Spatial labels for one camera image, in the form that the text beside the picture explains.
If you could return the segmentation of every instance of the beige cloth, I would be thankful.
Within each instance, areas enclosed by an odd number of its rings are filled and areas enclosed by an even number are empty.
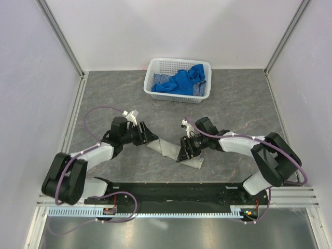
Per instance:
[[[155,140],[147,144],[147,147],[161,153],[164,157],[172,158],[174,161],[176,161],[178,153],[181,149],[180,146],[171,144],[163,139]],[[200,156],[198,156],[191,158],[190,160],[182,161],[180,163],[193,167],[195,169],[200,169],[202,167],[203,161],[204,158],[200,158]]]

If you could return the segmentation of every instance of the laundry basket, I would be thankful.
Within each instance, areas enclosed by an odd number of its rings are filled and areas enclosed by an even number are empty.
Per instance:
[[[197,64],[203,64],[206,87],[204,96],[188,96],[179,94],[169,94],[162,92],[151,92],[154,86],[154,74],[167,74],[173,76],[178,70],[185,69],[189,70],[192,66]],[[211,89],[211,65],[204,61],[191,61],[181,59],[166,59],[166,58],[154,58],[150,61],[149,67],[147,68],[145,80],[144,80],[144,91],[155,100],[169,100],[179,101],[187,103],[201,103],[202,100],[206,99],[210,95]]]

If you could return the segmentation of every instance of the wall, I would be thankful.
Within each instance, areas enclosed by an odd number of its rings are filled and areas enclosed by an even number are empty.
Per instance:
[[[332,2],[314,0],[270,78],[290,142],[332,231]]]
[[[84,70],[155,57],[264,68],[301,0],[47,0]]]
[[[35,1],[2,1],[0,248],[23,248],[78,82]]]

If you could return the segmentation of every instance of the gray marbled surface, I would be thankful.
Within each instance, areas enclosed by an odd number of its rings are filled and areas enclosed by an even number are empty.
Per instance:
[[[71,144],[71,152],[95,144],[83,126],[90,109],[111,105],[139,112],[160,138],[179,144],[186,134],[180,128],[185,115],[193,121],[208,116],[219,129],[249,135],[282,133],[263,70],[212,70],[210,96],[200,104],[153,100],[143,91],[146,71],[90,72]],[[98,109],[88,117],[91,131],[102,137],[119,113]],[[205,149],[200,170],[178,164],[145,145],[125,145],[117,158],[88,172],[114,182],[240,182],[258,171],[252,158]]]

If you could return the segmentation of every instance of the checkered cloth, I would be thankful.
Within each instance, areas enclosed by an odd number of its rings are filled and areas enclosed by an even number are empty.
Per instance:
[[[171,76],[167,74],[154,74],[154,83],[155,84],[163,84],[169,81]],[[203,97],[205,94],[206,81],[198,82],[193,85],[193,95]]]

